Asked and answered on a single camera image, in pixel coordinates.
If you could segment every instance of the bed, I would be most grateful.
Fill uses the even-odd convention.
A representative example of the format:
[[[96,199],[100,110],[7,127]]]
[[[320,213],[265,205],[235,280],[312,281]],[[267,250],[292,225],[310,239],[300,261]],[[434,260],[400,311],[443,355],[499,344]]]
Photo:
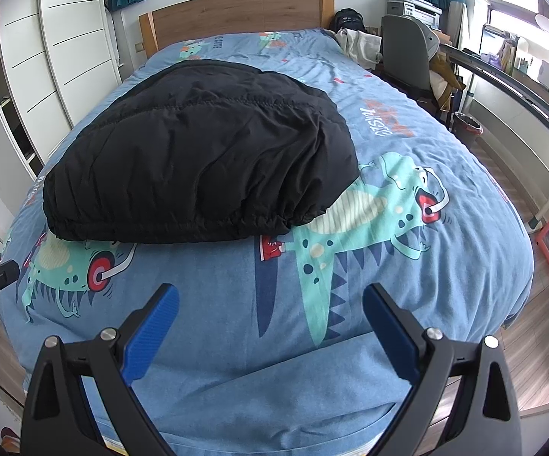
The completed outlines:
[[[339,455],[382,433],[409,389],[364,318],[363,289],[380,282],[424,327],[476,342],[520,313],[532,248],[477,159],[319,29],[333,0],[251,0],[260,2],[257,17],[245,8],[248,18],[210,34],[210,12],[221,15],[230,1],[247,0],[186,2],[140,18],[148,61],[75,126],[14,220],[2,259],[22,271],[0,293],[0,318],[30,372],[45,337],[94,337],[173,283],[180,312],[133,387],[175,452]],[[359,178],[326,214],[277,237],[175,245],[55,238],[42,209],[44,177],[78,132],[157,71],[205,58],[324,90],[349,126]],[[117,440],[90,382],[87,391],[102,433]]]

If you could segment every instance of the white printer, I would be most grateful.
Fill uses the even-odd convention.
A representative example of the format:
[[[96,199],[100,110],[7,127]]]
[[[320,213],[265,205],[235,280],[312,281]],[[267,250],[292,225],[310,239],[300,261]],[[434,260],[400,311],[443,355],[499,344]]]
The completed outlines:
[[[410,16],[431,29],[439,29],[440,8],[424,0],[386,0],[386,14]]]

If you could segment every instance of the trash can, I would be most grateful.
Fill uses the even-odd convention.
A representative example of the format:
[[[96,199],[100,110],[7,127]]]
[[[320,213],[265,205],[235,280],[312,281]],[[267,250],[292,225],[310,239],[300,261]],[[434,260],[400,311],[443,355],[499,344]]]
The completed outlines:
[[[461,112],[454,113],[453,118],[452,133],[467,149],[470,149],[475,139],[483,133],[483,125],[471,115]]]

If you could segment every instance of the folded black clothing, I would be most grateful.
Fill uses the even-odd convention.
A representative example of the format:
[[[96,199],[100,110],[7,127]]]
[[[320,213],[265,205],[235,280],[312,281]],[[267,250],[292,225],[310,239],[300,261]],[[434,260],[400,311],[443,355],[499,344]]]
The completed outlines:
[[[358,177],[323,91],[238,63],[177,63],[136,85],[46,176],[49,229],[72,241],[223,241],[285,234]]]

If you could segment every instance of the gray chair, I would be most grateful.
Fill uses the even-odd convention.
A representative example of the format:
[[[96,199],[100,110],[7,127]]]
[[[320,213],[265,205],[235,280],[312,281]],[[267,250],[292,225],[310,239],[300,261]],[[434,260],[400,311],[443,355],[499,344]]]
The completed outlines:
[[[439,103],[431,89],[426,41],[416,22],[407,17],[382,17],[382,60],[384,80],[403,90],[407,97],[430,100],[440,119]]]

